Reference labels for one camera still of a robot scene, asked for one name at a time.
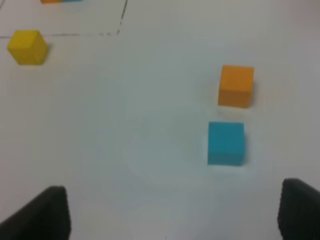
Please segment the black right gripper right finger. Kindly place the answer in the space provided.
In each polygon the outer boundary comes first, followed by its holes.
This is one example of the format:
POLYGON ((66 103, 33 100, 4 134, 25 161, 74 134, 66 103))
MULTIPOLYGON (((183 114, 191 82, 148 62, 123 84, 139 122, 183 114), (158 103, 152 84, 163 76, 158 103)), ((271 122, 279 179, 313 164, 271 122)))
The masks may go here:
POLYGON ((284 179, 277 224, 283 240, 318 240, 320 191, 298 178, 284 179))

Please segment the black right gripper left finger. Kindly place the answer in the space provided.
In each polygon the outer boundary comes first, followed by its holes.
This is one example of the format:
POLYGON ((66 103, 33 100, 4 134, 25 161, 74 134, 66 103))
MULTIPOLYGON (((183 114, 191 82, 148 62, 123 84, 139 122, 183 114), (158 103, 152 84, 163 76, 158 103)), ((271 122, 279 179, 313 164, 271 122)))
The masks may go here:
POLYGON ((2 240, 68 240, 72 231, 67 190, 50 186, 0 223, 2 240))

